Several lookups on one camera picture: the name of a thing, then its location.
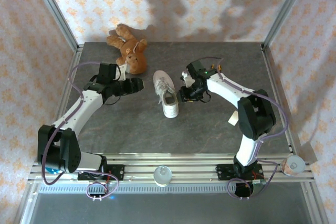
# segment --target black bracket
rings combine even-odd
[[[253,168],[240,176],[234,171],[234,164],[219,164],[216,166],[218,180],[230,180],[232,178],[241,178],[244,180],[264,179],[264,171],[260,164],[255,164]]]
[[[125,172],[125,166],[124,165],[104,165],[104,172],[110,173],[118,178],[119,181],[124,180],[124,172]],[[78,180],[107,180],[109,176],[101,176],[91,173],[78,173]]]

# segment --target patterned wallpaper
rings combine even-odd
[[[78,43],[119,23],[149,41],[263,41],[284,0],[56,0]]]
[[[271,44],[291,126],[336,219],[336,0],[297,0]]]
[[[0,0],[0,216],[12,223],[72,50],[43,0]]]

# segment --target teddy bear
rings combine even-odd
[[[125,25],[118,25],[115,30],[118,36],[111,35],[106,40],[108,45],[120,49],[121,57],[115,62],[118,65],[129,64],[132,74],[144,73],[147,69],[147,62],[143,51],[147,46],[147,41],[145,39],[138,41]]]

